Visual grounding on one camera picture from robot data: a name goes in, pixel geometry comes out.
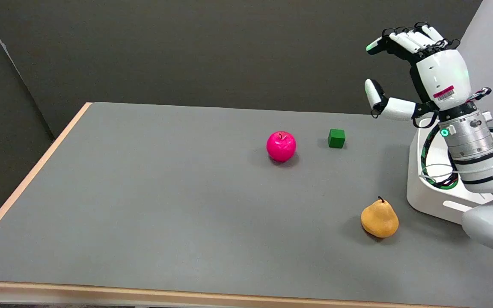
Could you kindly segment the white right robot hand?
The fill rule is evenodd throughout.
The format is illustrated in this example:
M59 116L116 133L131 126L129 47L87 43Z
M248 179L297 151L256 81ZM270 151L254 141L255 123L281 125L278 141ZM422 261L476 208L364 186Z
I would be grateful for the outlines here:
M459 44L459 39L446 39L425 22L384 29L381 36L366 47L366 52L375 55L385 51L407 61L419 102L389 97L376 80L367 79L365 93L371 116L416 121L427 113L437 116L464 104L471 110L474 101L492 90L484 87L473 91L467 64L457 49Z

